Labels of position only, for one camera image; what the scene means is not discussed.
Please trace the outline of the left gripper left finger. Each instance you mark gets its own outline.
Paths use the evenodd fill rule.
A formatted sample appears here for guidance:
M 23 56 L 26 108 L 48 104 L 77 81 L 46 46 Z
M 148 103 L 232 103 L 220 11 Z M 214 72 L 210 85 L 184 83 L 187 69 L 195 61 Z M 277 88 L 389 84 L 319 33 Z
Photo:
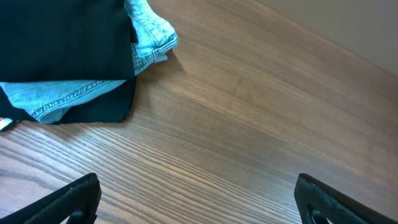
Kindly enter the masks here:
M 98 176 L 89 173 L 46 197 L 1 218 L 1 224 L 94 224 L 101 200 Z

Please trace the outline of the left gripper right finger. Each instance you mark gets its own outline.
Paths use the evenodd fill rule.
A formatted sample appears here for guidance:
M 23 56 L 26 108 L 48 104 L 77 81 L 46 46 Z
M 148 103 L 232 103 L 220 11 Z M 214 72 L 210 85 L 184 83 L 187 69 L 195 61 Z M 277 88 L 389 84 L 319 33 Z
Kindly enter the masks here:
M 294 198 L 304 224 L 397 224 L 305 173 L 298 175 Z

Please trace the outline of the black polo shirt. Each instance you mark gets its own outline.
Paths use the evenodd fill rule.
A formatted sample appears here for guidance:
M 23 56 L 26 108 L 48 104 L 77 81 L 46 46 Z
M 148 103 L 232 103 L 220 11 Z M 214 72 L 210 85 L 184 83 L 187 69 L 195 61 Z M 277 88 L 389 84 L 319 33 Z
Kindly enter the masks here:
M 134 38 L 122 0 L 1 0 L 1 81 L 128 80 Z

